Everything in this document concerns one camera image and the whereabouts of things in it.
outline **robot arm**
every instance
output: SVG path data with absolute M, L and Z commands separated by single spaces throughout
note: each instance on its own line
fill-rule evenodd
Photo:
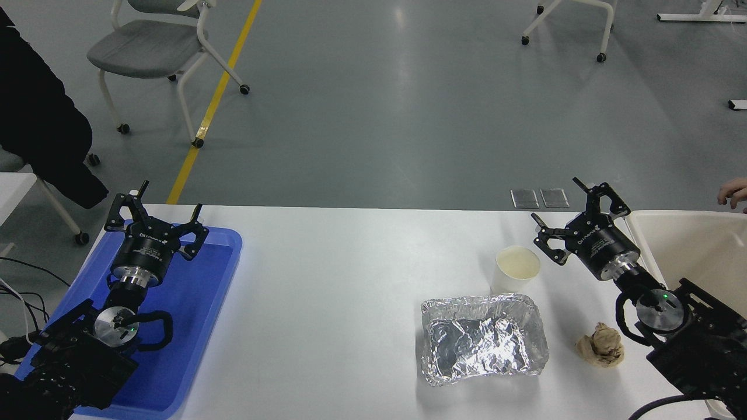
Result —
M 717 399 L 737 419 L 747 419 L 747 321 L 687 279 L 666 290 L 638 265 L 640 249 L 615 227 L 615 218 L 630 213 L 615 191 L 606 183 L 587 188 L 574 182 L 587 194 L 586 210 L 562 229 L 547 227 L 532 213 L 539 226 L 535 244 L 559 265 L 573 253 L 597 280 L 615 283 L 620 330 L 653 348 L 646 359 L 684 395 L 649 404 L 631 418 L 668 402 Z M 609 214 L 600 210 L 605 196 L 612 200 Z M 551 239 L 564 241 L 564 249 L 551 248 Z M 636 307 L 641 336 L 627 327 L 627 301 Z
M 197 205 L 189 222 L 175 226 L 148 215 L 136 195 L 117 194 L 105 230 L 124 232 L 125 239 L 111 265 L 109 294 L 101 309 L 91 299 L 78 304 L 42 331 L 41 348 L 31 359 L 34 370 L 23 380 L 0 375 L 0 420 L 67 419 L 78 406 L 104 409 L 137 368 L 136 351 L 160 350 L 171 342 L 173 320 L 165 311 L 139 312 L 147 289 L 160 285 L 175 253 L 191 261 L 208 230 L 197 221 Z M 125 225 L 120 209 L 127 207 L 132 222 Z M 180 238 L 195 240 L 182 245 Z M 162 321 L 164 337 L 142 343 L 140 323 Z

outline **gray floor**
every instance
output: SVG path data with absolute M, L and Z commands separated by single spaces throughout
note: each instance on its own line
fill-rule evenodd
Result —
M 0 4 L 58 74 L 94 132 L 93 171 L 112 192 L 149 179 L 164 203 L 189 147 L 176 88 L 110 77 L 129 136 L 116 133 L 86 51 L 111 29 L 110 5 L 81 0 Z M 567 2 L 522 46 L 534 0 L 265 1 L 236 66 L 249 97 L 229 85 L 180 203 L 399 209 L 513 210 L 511 188 L 610 182 L 633 209 L 724 210 L 716 191 L 747 175 L 744 25 L 661 23 L 696 13 L 695 0 L 620 1 L 608 61 L 595 62 L 604 13 Z M 744 4 L 730 3 L 734 13 Z M 252 1 L 221 1 L 211 42 L 230 55 Z M 136 16 L 123 7 L 122 21 Z M 196 124 L 221 71 L 207 62 L 186 87 Z M 94 210 L 64 202 L 91 234 Z M 77 247 L 38 191 L 0 228 L 12 257 L 74 278 Z M 54 307 L 64 287 L 0 262 L 19 290 Z M 0 330 L 20 334 L 4 297 Z

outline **beige container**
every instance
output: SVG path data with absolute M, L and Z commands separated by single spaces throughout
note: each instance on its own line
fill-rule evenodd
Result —
M 525 247 L 514 245 L 495 256 L 492 294 L 516 293 L 539 274 L 539 258 Z
M 674 290 L 686 277 L 747 317 L 747 216 L 727 211 L 633 211 L 641 260 Z

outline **finger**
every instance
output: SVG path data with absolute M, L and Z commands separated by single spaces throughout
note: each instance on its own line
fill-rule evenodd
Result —
M 740 201 L 745 201 L 745 200 L 747 200 L 747 188 L 743 188 L 739 191 L 734 192 L 731 195 L 731 202 L 730 202 L 731 208 L 736 209 L 737 203 Z
M 731 195 L 742 188 L 747 187 L 747 178 L 735 178 L 729 182 L 725 182 L 724 185 L 719 189 L 718 201 L 719 204 L 726 204 L 726 199 L 731 198 Z

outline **white plastic bin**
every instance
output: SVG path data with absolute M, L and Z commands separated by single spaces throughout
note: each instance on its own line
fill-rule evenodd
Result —
M 639 210 L 626 223 L 657 280 L 674 289 L 686 277 L 747 318 L 747 215 Z

